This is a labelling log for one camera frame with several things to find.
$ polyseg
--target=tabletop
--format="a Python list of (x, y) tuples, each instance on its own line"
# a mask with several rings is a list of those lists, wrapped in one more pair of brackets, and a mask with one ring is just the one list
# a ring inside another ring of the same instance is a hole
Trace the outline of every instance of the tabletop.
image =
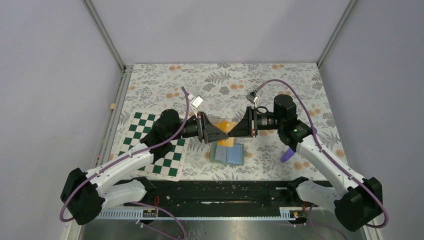
[[(256, 64), (135, 64), (131, 74), (122, 112), (113, 140), (111, 156), (119, 151), (119, 143), (133, 110), (148, 110), (160, 114), (175, 109), (184, 116), (186, 102), (181, 87), (200, 95), (205, 102), (200, 111), (208, 117), (239, 122), (250, 103), (246, 94), (269, 79), (281, 79), (291, 85), (306, 105), (322, 142), (346, 162), (336, 121), (315, 63), (256, 63)], [(293, 96), (284, 85), (272, 82), (262, 88), (260, 106), (273, 109), (278, 94)], [(304, 110), (297, 104), (299, 119), (308, 123)], [(285, 146), (274, 130), (258, 131), (256, 138), (236, 138), (244, 145), (247, 157), (244, 165), (230, 165), (210, 161), (210, 145), (195, 137), (188, 140), (181, 180), (311, 180), (326, 178), (299, 154), (285, 163), (280, 158)]]

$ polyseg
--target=green and white checkerboard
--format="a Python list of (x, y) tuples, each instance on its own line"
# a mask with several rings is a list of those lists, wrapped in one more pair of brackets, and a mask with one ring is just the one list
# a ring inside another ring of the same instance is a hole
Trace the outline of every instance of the green and white checkerboard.
[[(121, 147), (118, 155), (127, 152), (146, 136), (159, 116), (160, 114), (145, 113), (144, 110), (134, 110), (124, 130), (125, 137), (120, 141)], [(165, 157), (140, 168), (135, 174), (154, 179), (180, 180), (188, 142), (185, 139), (178, 139), (171, 141), (171, 144), (172, 150)]]

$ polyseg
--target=white wall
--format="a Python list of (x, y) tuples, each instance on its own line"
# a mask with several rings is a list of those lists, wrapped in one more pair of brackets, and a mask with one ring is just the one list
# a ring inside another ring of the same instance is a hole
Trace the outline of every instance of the white wall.
[(123, 61), (317, 62), (349, 0), (93, 0)]
[(80, 0), (0, 3), (0, 239), (57, 240), (68, 173), (92, 166), (119, 69)]
[(358, 1), (321, 68), (350, 163), (383, 186), (385, 240), (422, 239), (424, 1)]

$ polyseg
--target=green square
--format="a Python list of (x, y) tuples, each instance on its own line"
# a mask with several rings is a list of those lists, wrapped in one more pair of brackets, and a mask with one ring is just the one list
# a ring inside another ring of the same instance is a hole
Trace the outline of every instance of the green square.
[(155, 165), (153, 167), (153, 173), (154, 174), (160, 174), (161, 173), (161, 170), (162, 170), (162, 166)]
[(135, 138), (135, 139), (140, 139), (140, 138), (142, 138), (142, 133), (141, 132), (135, 132), (134, 133), (134, 137), (133, 138)]
[(125, 144), (125, 145), (130, 145), (132, 140), (133, 140), (132, 138), (126, 137), (126, 138), (123, 140), (123, 144)]
[(186, 140), (185, 139), (178, 139), (177, 141), (176, 141), (176, 144), (178, 145), (178, 146), (184, 146), (184, 143), (186, 142)]
[(149, 127), (149, 126), (145, 126), (145, 127), (143, 128), (143, 133), (148, 134), (148, 133), (150, 133), (150, 130), (151, 130), (151, 129), (152, 129), (151, 127)]
[(149, 114), (148, 117), (147, 117), (147, 120), (154, 121), (155, 115)]
[(170, 168), (168, 175), (169, 176), (176, 177), (177, 176), (177, 171), (178, 171), (178, 169), (176, 169), (176, 168)]
[(181, 160), (181, 153), (174, 152), (172, 159), (180, 161)]
[(130, 126), (129, 126), (129, 131), (133, 131), (133, 132), (135, 132), (137, 130), (137, 125), (133, 125), (133, 124), (131, 124)]
[(144, 125), (146, 125), (146, 120), (144, 120), (144, 119), (140, 119), (140, 121), (138, 122), (138, 125), (139, 125), (139, 126), (144, 126)]
[(134, 118), (135, 119), (140, 119), (142, 117), (142, 113), (141, 112), (136, 112), (135, 114), (134, 114)]
[(172, 163), (172, 160), (170, 160), (170, 159), (164, 159), (163, 160), (163, 166), (164, 167), (171, 167), (171, 163)]

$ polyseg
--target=flower pattern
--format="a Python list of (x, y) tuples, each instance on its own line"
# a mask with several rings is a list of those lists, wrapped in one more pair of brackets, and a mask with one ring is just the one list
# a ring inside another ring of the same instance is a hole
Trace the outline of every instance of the flower pattern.
[[(119, 141), (134, 109), (160, 114), (175, 109), (185, 114), (186, 103), (181, 87), (205, 101), (199, 110), (209, 117), (225, 118), (238, 122), (250, 103), (246, 94), (269, 79), (282, 79), (289, 83), (308, 108), (322, 142), (343, 162), (346, 162), (336, 121), (330, 110), (321, 76), (315, 63), (264, 63), (264, 64), (136, 64), (120, 114), (112, 146), (112, 154), (119, 151)], [(279, 83), (262, 88), (260, 106), (273, 109), (278, 94), (293, 96)], [(299, 119), (308, 122), (297, 99)], [(278, 138), (277, 131), (259, 131), (256, 138), (236, 138), (243, 144), (247, 156), (244, 165), (228, 165), (209, 161), (209, 144), (192, 137), (182, 180), (293, 180), (304, 176), (312, 180), (325, 180), (305, 158), (295, 154), (289, 161), (280, 162), (288, 150)]]

